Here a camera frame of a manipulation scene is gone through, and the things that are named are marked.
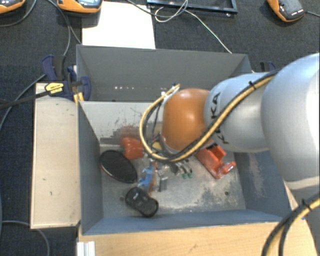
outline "black carpet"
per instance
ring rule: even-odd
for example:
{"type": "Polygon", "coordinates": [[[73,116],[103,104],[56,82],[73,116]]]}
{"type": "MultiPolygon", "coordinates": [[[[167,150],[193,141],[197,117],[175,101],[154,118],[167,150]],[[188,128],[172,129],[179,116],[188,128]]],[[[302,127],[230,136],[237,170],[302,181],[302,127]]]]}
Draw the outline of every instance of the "black carpet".
{"type": "MultiPolygon", "coordinates": [[[[26,9],[32,5],[27,0],[26,9]]],[[[320,13],[319,0],[301,0],[307,11],[320,13]]],[[[265,0],[236,0],[238,14],[196,12],[233,53],[248,54],[252,69],[260,71],[260,61],[276,67],[319,52],[320,19],[306,14],[301,20],[284,23],[265,0]]],[[[0,18],[0,25],[14,21],[0,18]]],[[[81,19],[70,22],[78,37],[81,19]]],[[[153,20],[158,49],[225,52],[219,42],[187,13],[168,23],[153,20]]],[[[68,30],[60,13],[46,0],[38,0],[33,12],[19,25],[0,27],[0,99],[13,101],[40,75],[40,61],[61,55],[68,42],[68,30]]],[[[66,66],[76,63],[76,41],[71,37],[66,66]]],[[[29,90],[25,95],[32,95],[29,90]]],[[[5,110],[0,110],[0,120],[5,110]]],[[[29,222],[33,156],[33,103],[14,107],[0,132],[0,194],[4,220],[29,222]]],[[[75,228],[46,229],[52,256],[72,256],[76,248],[75,228]]],[[[27,228],[4,225],[0,239],[1,256],[45,255],[42,237],[27,228]]]]}

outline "orange device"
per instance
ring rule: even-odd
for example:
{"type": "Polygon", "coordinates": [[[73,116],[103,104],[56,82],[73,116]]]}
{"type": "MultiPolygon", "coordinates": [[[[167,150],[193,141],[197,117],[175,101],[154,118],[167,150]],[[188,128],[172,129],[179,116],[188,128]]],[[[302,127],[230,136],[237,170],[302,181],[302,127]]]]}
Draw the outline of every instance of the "orange device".
{"type": "Polygon", "coordinates": [[[26,0],[0,0],[0,14],[7,13],[21,7],[25,1],[26,0]]]}
{"type": "Polygon", "coordinates": [[[297,21],[306,13],[299,0],[267,0],[267,2],[284,22],[297,21]]]}
{"type": "Polygon", "coordinates": [[[90,15],[100,11],[103,0],[57,0],[60,9],[75,13],[90,15]]]}

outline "white paper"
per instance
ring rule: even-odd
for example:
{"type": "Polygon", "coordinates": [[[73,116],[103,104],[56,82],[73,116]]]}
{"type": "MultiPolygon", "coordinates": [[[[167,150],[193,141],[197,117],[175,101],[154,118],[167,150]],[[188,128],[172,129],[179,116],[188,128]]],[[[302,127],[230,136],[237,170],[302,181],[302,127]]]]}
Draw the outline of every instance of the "white paper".
{"type": "Polygon", "coordinates": [[[82,44],[155,49],[151,16],[132,4],[104,1],[98,25],[82,29],[82,44]]]}

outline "red object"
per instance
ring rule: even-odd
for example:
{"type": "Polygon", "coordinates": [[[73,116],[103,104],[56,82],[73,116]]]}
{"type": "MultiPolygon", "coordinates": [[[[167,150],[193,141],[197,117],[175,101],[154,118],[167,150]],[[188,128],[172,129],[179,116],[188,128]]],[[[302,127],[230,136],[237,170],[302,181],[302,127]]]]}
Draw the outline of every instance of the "red object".
{"type": "Polygon", "coordinates": [[[124,147],[123,155],[128,160],[139,159],[144,157],[144,146],[140,140],[131,137],[125,137],[121,140],[124,147]]]}
{"type": "Polygon", "coordinates": [[[204,165],[204,167],[216,179],[221,179],[224,175],[230,172],[235,166],[234,161],[225,163],[222,158],[226,152],[219,146],[210,149],[201,149],[195,157],[204,165]]]}

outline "black oval object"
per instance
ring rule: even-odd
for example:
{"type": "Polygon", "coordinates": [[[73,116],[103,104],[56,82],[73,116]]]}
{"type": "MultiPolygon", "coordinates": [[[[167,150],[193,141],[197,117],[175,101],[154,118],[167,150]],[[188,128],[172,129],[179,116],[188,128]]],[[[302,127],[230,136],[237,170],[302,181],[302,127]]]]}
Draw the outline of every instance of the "black oval object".
{"type": "Polygon", "coordinates": [[[125,202],[143,216],[150,218],[156,214],[159,203],[140,187],[133,187],[125,195],[125,202]]]}
{"type": "Polygon", "coordinates": [[[107,150],[100,155],[100,168],[117,181],[134,183],[138,174],[132,163],[116,150],[107,150]]]}

